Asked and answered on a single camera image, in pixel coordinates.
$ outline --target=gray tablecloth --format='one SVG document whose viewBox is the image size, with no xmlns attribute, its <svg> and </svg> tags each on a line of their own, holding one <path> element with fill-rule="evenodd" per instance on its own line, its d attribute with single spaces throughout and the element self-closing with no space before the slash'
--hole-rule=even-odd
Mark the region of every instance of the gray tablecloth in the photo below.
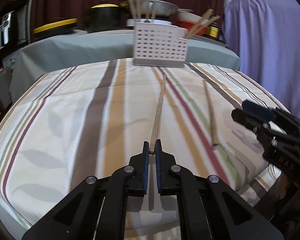
<svg viewBox="0 0 300 240">
<path fill-rule="evenodd" d="M 54 36 L 21 49 L 15 61 L 10 86 L 12 102 L 16 102 L 44 73 L 76 65 L 133 57 L 133 33 L 83 35 L 85 33 L 76 30 L 73 34 Z M 189 41 L 187 61 L 236 70 L 240 65 L 240 58 L 231 50 L 197 40 Z"/>
</svg>

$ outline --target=purple shirt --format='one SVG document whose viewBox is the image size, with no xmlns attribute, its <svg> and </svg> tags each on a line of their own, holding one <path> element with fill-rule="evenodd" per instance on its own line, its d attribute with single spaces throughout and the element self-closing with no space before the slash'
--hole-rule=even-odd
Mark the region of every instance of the purple shirt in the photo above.
<svg viewBox="0 0 300 240">
<path fill-rule="evenodd" d="M 240 71 L 300 118 L 300 5 L 296 0 L 232 0 L 223 38 Z"/>
</svg>

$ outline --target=metal screw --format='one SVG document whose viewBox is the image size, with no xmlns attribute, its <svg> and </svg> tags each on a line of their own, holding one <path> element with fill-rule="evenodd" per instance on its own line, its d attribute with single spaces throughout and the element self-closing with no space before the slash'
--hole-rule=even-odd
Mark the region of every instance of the metal screw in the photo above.
<svg viewBox="0 0 300 240">
<path fill-rule="evenodd" d="M 172 165 L 171 170 L 174 172 L 181 171 L 181 167 L 179 165 Z"/>
<path fill-rule="evenodd" d="M 96 181 L 97 181 L 97 179 L 93 176 L 87 177 L 87 179 L 86 179 L 86 183 L 88 183 L 88 184 L 93 184 Z"/>
<path fill-rule="evenodd" d="M 272 144 L 273 146 L 277 146 L 278 142 L 277 142 L 277 140 L 274 140 L 274 139 L 273 139 L 273 140 L 271 141 L 271 144 Z"/>
<path fill-rule="evenodd" d="M 209 177 L 209 180 L 212 182 L 212 183 L 217 183 L 219 181 L 219 177 L 216 176 L 216 175 L 211 175 Z"/>
<path fill-rule="evenodd" d="M 125 172 L 133 172 L 134 168 L 132 166 L 125 166 L 125 168 L 123 169 Z"/>
</svg>

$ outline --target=chopstick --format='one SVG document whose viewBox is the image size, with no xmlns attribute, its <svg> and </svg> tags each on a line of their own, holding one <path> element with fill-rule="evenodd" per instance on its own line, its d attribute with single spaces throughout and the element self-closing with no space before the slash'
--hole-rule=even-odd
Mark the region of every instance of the chopstick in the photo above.
<svg viewBox="0 0 300 240">
<path fill-rule="evenodd" d="M 146 11 L 146 20 L 148 20 L 150 17 L 150 2 L 148 2 L 148 7 L 147 7 L 147 11 Z"/>
<path fill-rule="evenodd" d="M 212 9 L 208 9 L 204 14 L 202 14 L 201 19 L 199 21 L 197 21 L 195 23 L 195 25 L 193 25 L 190 30 L 188 31 L 188 33 L 184 36 L 184 39 L 188 39 L 189 37 L 192 36 L 193 33 L 197 33 L 196 29 L 201 25 L 201 23 L 206 20 L 209 19 L 210 16 L 212 15 L 213 10 Z"/>
<path fill-rule="evenodd" d="M 129 7 L 130 7 L 130 12 L 132 14 L 132 17 L 134 18 L 134 21 L 137 22 L 137 14 L 136 14 L 136 8 L 134 7 L 134 2 L 133 0 L 128 0 L 129 1 Z"/>
<path fill-rule="evenodd" d="M 164 75 L 162 84 L 161 84 L 161 90 L 160 90 L 157 110 L 156 110 L 155 116 L 154 116 L 154 124 L 153 124 L 153 128 L 152 128 L 150 147 L 149 147 L 150 154 L 154 154 L 155 141 L 158 138 L 160 119 L 161 119 L 162 102 L 163 102 L 163 96 L 164 96 L 164 89 L 165 89 L 165 85 L 166 85 L 166 78 L 167 78 L 167 76 Z"/>
<path fill-rule="evenodd" d="M 190 39 L 192 36 L 194 36 L 197 32 L 201 31 L 203 28 L 209 26 L 211 23 L 217 21 L 218 19 L 220 19 L 220 16 L 214 16 L 212 17 L 207 23 L 205 23 L 204 25 L 201 25 L 194 33 L 191 34 L 190 37 L 188 37 L 187 39 Z"/>
<path fill-rule="evenodd" d="M 152 5 L 151 20 L 154 20 L 154 19 L 155 19 L 156 11 L 157 11 L 157 2 L 154 2 L 154 4 Z"/>
<path fill-rule="evenodd" d="M 137 0 L 137 15 L 138 15 L 138 22 L 140 22 L 140 19 L 141 19 L 141 6 L 140 6 L 140 0 Z"/>
<path fill-rule="evenodd" d="M 211 139 L 212 139 L 212 145 L 217 146 L 220 142 L 218 140 L 217 136 L 217 124 L 216 124 L 216 118 L 214 116 L 214 110 L 213 110 L 213 104 L 210 97 L 209 89 L 207 86 L 206 80 L 203 80 L 203 86 L 207 97 L 207 103 L 208 103 L 208 110 L 209 110 L 209 116 L 210 116 L 210 129 L 211 129 Z"/>
</svg>

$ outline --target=striped fabric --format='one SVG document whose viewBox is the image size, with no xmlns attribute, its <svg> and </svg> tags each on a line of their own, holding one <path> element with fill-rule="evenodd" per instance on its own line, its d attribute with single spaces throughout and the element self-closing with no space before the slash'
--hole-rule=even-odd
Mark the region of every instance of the striped fabric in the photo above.
<svg viewBox="0 0 300 240">
<path fill-rule="evenodd" d="M 0 204 L 25 228 L 87 176 L 109 176 L 142 151 L 143 141 L 151 138 L 164 74 L 159 138 L 178 164 L 198 176 L 218 175 L 251 205 L 279 176 L 263 160 L 255 135 L 231 119 L 231 111 L 245 99 L 285 109 L 266 90 L 240 72 L 213 65 L 159 68 L 131 62 L 120 59 L 47 73 L 4 117 Z M 214 148 L 204 80 L 221 142 Z M 176 198 L 160 197 L 154 190 L 152 157 L 148 194 L 143 200 L 128 199 L 126 237 L 168 230 L 174 234 L 171 239 L 179 239 Z"/>
</svg>

